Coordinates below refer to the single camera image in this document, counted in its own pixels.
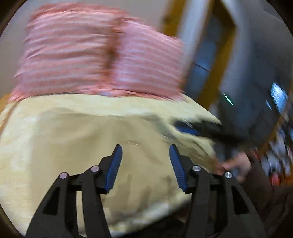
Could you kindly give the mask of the right forearm in brown sleeve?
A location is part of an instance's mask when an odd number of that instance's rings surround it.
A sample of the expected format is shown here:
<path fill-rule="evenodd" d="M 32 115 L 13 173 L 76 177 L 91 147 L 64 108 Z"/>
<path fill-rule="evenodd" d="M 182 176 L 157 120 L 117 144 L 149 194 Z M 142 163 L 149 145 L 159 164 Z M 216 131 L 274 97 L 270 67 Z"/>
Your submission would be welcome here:
<path fill-rule="evenodd" d="M 275 187 L 257 158 L 248 155 L 251 170 L 242 187 L 258 212 L 267 237 L 292 237 L 292 186 Z"/>

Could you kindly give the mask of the person's right hand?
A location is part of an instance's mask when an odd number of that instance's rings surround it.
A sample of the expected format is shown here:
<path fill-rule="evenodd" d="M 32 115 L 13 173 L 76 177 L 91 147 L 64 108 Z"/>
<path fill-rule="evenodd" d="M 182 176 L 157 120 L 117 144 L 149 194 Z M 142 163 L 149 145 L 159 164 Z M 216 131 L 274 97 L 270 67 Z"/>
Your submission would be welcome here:
<path fill-rule="evenodd" d="M 237 170 L 236 179 L 239 183 L 243 183 L 252 169 L 251 162 L 245 152 L 239 152 L 233 158 L 228 159 L 225 162 L 215 161 L 214 173 L 222 175 L 225 172 L 231 172 Z"/>

